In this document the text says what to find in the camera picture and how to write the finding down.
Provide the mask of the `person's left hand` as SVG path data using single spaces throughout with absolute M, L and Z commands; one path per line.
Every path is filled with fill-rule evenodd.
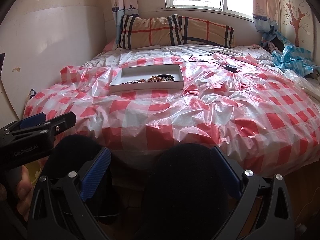
M 14 204 L 16 204 L 18 213 L 27 222 L 34 188 L 30 181 L 29 171 L 24 165 L 21 167 L 21 175 L 21 180 L 18 182 L 15 189 Z

